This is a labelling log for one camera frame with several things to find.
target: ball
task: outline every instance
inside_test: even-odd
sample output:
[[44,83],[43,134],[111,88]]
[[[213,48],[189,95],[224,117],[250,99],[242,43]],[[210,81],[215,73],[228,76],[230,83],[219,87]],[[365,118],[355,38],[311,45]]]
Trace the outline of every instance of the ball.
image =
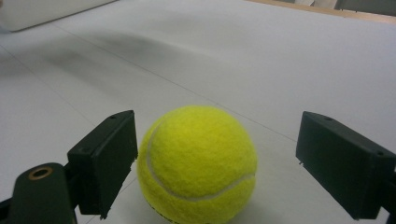
[[189,105],[159,118],[137,159],[142,193],[179,224],[226,223],[247,204],[257,156],[247,131],[213,106]]

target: fuzzy yellow felt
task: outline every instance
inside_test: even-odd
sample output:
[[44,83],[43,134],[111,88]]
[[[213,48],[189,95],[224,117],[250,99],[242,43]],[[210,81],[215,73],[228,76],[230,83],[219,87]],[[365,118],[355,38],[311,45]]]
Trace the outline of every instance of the fuzzy yellow felt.
[[180,224],[233,218],[254,189],[257,157],[231,115],[190,105],[158,119],[143,138],[137,176],[148,203]]

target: table surface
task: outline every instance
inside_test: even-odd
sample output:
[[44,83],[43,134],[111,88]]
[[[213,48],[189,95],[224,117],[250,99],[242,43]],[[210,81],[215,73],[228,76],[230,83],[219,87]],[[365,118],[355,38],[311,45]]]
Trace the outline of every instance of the table surface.
[[[396,25],[240,0],[121,0],[17,33],[0,31],[0,200],[16,177],[132,109],[137,139],[163,113],[215,105],[257,148],[257,186],[230,223],[355,223],[295,158],[303,111],[395,152]],[[106,220],[167,223],[135,167]],[[385,223],[387,212],[378,220]]]

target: white object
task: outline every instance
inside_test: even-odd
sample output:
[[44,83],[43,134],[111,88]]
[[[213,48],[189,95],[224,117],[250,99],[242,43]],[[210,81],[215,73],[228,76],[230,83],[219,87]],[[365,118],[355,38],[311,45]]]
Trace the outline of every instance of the white object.
[[18,31],[113,1],[4,0],[3,5],[0,4],[0,26],[9,31]]

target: yellow tennis ball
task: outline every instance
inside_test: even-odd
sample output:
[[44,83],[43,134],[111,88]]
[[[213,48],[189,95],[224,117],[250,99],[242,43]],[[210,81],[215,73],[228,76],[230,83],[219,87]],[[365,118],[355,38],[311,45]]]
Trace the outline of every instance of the yellow tennis ball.
[[254,189],[257,157],[231,115],[191,105],[158,119],[143,138],[137,176],[148,203],[179,224],[232,219]]

